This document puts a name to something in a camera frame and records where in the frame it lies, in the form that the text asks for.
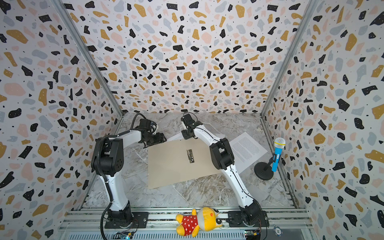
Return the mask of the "beige manila folder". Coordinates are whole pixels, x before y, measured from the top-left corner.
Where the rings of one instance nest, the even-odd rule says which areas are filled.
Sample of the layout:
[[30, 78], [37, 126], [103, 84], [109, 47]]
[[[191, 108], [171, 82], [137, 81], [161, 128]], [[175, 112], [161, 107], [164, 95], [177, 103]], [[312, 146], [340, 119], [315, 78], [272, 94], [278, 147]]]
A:
[[[193, 151], [190, 163], [187, 150]], [[219, 174], [211, 160], [209, 147], [199, 139], [165, 142], [148, 148], [148, 187], [167, 185]]]

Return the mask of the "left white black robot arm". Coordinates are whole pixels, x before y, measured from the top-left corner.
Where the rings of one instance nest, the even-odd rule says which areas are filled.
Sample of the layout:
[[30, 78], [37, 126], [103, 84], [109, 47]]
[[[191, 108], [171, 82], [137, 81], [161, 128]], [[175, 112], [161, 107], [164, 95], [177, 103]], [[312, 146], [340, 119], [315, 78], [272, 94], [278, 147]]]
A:
[[104, 182], [109, 199], [108, 210], [121, 212], [129, 203], [120, 174], [125, 162], [124, 149], [136, 143], [147, 148], [166, 141], [165, 135], [157, 132], [157, 124], [146, 118], [125, 132], [96, 139], [91, 168]]

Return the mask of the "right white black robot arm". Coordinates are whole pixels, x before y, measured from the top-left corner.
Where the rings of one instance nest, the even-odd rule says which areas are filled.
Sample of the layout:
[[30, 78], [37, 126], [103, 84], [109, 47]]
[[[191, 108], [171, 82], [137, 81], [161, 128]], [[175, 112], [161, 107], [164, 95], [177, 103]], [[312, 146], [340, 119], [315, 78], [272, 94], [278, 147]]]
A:
[[226, 138], [220, 139], [215, 136], [196, 117], [193, 118], [193, 115], [192, 113], [184, 113], [181, 117], [184, 139], [199, 139], [209, 147], [214, 167], [224, 174], [235, 193], [239, 208], [242, 211], [260, 211], [260, 204], [252, 197], [237, 171], [235, 155], [230, 142]]

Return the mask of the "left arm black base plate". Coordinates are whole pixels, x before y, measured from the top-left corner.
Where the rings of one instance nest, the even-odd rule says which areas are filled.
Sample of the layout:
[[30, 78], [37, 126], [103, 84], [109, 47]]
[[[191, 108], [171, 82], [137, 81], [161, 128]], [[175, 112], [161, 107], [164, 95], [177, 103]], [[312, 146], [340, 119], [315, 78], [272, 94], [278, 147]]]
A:
[[148, 222], [148, 212], [133, 212], [128, 219], [111, 218], [104, 225], [105, 229], [135, 230], [145, 229]]

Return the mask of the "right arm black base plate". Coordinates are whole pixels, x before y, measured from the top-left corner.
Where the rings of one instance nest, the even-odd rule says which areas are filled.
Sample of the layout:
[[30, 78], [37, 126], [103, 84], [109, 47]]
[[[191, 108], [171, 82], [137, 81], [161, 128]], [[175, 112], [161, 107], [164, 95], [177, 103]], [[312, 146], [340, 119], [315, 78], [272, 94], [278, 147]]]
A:
[[267, 228], [270, 226], [269, 218], [267, 216], [266, 211], [262, 211], [262, 213], [257, 217], [257, 220], [253, 224], [246, 224], [242, 218], [240, 211], [229, 211], [227, 222], [229, 223], [231, 228]]

